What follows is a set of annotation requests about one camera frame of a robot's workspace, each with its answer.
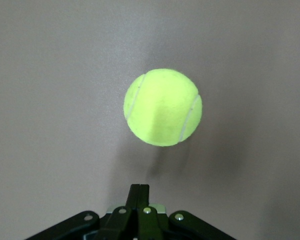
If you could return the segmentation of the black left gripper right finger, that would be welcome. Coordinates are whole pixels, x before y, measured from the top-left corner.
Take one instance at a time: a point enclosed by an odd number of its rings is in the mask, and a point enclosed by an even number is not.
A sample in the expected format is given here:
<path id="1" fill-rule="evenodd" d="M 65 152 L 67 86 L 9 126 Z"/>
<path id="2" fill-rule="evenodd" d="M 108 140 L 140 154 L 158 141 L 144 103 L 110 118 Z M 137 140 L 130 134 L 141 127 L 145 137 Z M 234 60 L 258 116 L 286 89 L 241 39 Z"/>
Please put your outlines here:
<path id="1" fill-rule="evenodd" d="M 141 240 L 233 240 L 234 238 L 195 215 L 179 210 L 158 213 L 149 205 L 150 187 L 139 189 L 139 238 Z"/>

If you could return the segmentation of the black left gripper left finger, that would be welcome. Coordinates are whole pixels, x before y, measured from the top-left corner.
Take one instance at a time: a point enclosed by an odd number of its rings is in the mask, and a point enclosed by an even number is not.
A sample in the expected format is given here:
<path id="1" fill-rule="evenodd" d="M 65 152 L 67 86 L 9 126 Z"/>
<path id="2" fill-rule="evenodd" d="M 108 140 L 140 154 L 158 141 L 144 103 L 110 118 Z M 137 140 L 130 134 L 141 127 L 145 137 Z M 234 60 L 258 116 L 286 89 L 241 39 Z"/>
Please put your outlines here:
<path id="1" fill-rule="evenodd" d="M 41 232 L 29 240 L 135 240 L 140 185 L 130 186 L 125 205 L 117 206 L 103 217 L 93 211 L 80 212 Z"/>

